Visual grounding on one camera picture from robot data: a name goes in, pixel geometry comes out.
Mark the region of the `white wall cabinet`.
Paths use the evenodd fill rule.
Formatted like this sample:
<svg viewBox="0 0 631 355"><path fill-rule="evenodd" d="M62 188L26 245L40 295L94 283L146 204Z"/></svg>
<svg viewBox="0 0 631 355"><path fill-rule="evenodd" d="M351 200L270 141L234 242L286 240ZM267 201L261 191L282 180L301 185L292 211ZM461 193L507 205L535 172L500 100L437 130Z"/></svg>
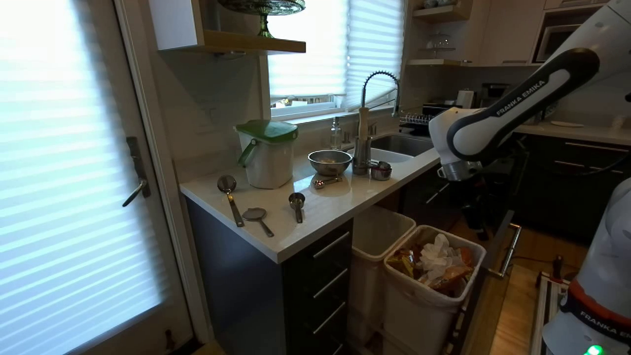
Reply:
<svg viewBox="0 0 631 355"><path fill-rule="evenodd" d="M148 0L158 50L205 45L199 0Z"/></svg>

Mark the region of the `flat steel measuring spoon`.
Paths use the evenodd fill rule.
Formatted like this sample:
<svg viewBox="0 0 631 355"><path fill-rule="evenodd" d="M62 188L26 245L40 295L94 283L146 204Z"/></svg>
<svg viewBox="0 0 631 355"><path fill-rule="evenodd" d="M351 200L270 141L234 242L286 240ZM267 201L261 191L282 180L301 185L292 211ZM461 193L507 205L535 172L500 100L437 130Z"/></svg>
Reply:
<svg viewBox="0 0 631 355"><path fill-rule="evenodd" d="M270 227L268 227L264 222L264 218L266 217L266 215L267 215L267 211L264 208L256 207L256 208L247 209L243 213L243 218L246 219L247 221L258 222L262 230L266 234L266 236L271 238L271 237L274 237L275 234L273 231L271 231Z"/></svg>

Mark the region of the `heap of trash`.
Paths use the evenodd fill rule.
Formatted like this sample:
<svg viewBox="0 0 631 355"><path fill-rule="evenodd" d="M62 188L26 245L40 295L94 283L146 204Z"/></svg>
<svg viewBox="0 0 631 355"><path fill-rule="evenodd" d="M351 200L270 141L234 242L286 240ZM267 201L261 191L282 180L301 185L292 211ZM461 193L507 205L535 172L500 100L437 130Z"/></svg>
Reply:
<svg viewBox="0 0 631 355"><path fill-rule="evenodd" d="M397 272L449 297L456 297L474 271L473 250L453 247L445 234L433 240L416 238L386 258Z"/></svg>

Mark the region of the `steel spring tap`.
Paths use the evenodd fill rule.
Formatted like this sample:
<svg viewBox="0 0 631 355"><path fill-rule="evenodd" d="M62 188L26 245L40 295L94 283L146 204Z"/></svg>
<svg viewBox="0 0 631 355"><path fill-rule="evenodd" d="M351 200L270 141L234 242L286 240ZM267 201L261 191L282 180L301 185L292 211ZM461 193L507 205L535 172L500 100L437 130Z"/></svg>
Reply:
<svg viewBox="0 0 631 355"><path fill-rule="evenodd" d="M371 144L369 143L369 108L366 107L366 92L369 81L377 75L386 75L394 81L396 85L394 99L394 106L392 117L398 118L400 111L400 84L399 79L396 78L391 72L388 71L375 71L370 74L364 81L361 88L360 107L358 109L359 122L358 122L358 135L354 142L354 155L352 171L356 176L364 176L369 173L371 162Z"/></svg>

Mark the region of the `white compost bin green lid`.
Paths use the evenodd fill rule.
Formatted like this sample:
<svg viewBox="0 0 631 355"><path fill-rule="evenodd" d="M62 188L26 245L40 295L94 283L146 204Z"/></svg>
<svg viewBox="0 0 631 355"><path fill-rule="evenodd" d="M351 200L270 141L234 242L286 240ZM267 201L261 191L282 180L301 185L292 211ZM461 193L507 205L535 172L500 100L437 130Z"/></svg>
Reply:
<svg viewBox="0 0 631 355"><path fill-rule="evenodd" d="M241 155L248 184L259 189L278 189L293 176L293 143L298 127L283 121L255 119L237 124Z"/></svg>

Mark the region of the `long steel measuring spoon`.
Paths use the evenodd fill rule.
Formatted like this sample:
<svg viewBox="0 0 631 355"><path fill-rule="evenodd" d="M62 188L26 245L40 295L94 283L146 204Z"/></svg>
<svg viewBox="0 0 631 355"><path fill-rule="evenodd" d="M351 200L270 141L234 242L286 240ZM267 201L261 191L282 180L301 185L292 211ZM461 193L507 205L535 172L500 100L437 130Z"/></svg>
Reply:
<svg viewBox="0 0 631 355"><path fill-rule="evenodd" d="M232 193L234 192L237 186L237 182L235 178L231 175L222 175L218 178L217 186L218 186L219 191L227 195L228 204L232 211L236 226L243 227L244 226L243 218L241 216L241 213L237 205L235 204L234 196L232 195Z"/></svg>

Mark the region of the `steel bowl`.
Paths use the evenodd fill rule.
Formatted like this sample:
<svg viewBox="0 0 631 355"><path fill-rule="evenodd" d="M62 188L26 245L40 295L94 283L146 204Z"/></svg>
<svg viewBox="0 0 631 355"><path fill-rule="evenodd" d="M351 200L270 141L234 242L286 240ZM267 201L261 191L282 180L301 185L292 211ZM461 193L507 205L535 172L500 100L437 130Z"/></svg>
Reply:
<svg viewBox="0 0 631 355"><path fill-rule="evenodd" d="M311 167L321 176L340 176L351 162L353 157L341 150L318 150L307 155Z"/></svg>

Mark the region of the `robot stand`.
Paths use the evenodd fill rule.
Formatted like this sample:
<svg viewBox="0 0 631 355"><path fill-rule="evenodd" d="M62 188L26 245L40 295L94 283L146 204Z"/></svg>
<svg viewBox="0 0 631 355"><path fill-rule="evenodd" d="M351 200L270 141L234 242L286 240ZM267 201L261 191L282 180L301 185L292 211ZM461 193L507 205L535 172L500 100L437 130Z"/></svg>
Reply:
<svg viewBox="0 0 631 355"><path fill-rule="evenodd" d="M568 280L553 279L550 274L541 272L535 282L537 289L535 311L530 335L529 355L552 355L543 340L543 326L558 312L561 300L570 285Z"/></svg>

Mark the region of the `door with white blind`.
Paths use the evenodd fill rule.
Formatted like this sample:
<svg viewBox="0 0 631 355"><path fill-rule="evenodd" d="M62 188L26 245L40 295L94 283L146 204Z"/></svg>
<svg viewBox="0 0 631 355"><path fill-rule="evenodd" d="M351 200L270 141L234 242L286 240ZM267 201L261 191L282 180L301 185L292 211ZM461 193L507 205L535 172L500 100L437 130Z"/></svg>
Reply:
<svg viewBox="0 0 631 355"><path fill-rule="evenodd" d="M0 355L198 346L113 0L0 0Z"/></svg>

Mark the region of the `full white waste bin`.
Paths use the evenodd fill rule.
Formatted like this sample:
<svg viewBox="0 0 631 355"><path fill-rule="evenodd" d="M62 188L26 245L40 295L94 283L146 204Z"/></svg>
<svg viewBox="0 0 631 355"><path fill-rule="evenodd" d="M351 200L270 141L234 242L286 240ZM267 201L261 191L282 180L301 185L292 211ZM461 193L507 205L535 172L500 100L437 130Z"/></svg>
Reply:
<svg viewBox="0 0 631 355"><path fill-rule="evenodd" d="M449 297L404 276L384 260L383 355L441 355L453 322L471 292L486 256L486 249L472 241L430 225L419 225L386 258L416 238L430 241L439 233L445 234L453 247L473 250L474 271L470 281L456 297Z"/></svg>

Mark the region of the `dark drawer under sink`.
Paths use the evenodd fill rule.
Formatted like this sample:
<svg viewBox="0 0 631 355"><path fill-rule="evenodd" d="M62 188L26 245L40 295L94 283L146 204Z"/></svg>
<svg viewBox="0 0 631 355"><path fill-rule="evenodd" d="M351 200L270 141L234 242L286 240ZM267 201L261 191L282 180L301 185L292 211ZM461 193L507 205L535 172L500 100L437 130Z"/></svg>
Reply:
<svg viewBox="0 0 631 355"><path fill-rule="evenodd" d="M397 211L417 225L445 229L457 212L450 205L448 181L439 177L437 165L406 184L400 191Z"/></svg>

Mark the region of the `empty white waste bin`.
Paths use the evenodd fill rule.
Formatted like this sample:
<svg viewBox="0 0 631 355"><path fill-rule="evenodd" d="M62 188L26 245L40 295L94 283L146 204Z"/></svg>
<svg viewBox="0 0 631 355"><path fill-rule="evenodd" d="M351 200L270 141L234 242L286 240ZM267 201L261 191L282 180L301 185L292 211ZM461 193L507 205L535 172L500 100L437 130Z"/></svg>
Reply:
<svg viewBox="0 0 631 355"><path fill-rule="evenodd" d="M408 216L371 206L353 219L349 336L363 345L383 322L386 256L417 226Z"/></svg>

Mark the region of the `glass cake stand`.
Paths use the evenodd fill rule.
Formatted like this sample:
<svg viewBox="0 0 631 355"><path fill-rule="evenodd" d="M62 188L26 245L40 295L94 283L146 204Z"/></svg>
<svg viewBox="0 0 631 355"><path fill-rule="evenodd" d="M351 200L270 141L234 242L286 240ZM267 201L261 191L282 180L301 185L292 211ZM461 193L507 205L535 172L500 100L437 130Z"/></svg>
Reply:
<svg viewBox="0 0 631 355"><path fill-rule="evenodd" d="M260 30L258 36L274 38L268 28L269 16L286 16L306 9L305 0L218 0L228 10L259 16Z"/></svg>

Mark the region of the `wooden wall shelf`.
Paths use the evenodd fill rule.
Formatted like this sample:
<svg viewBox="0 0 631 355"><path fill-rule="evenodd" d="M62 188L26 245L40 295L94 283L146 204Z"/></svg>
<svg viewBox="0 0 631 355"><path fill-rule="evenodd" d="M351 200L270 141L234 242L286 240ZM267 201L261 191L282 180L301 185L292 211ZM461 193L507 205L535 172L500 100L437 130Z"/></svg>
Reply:
<svg viewBox="0 0 631 355"><path fill-rule="evenodd" d="M264 55L306 53L305 42L216 30L204 30L198 37L198 42L204 50L212 53L262 53Z"/></svg>

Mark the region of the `window with white blinds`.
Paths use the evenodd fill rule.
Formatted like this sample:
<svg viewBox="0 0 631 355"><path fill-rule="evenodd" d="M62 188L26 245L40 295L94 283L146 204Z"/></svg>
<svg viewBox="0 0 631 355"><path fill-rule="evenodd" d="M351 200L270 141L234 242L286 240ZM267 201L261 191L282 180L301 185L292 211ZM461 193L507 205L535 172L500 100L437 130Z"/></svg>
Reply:
<svg viewBox="0 0 631 355"><path fill-rule="evenodd" d="M391 107L404 46L407 0L304 0L297 14L269 18L302 54L268 58L271 117L291 120Z"/></svg>

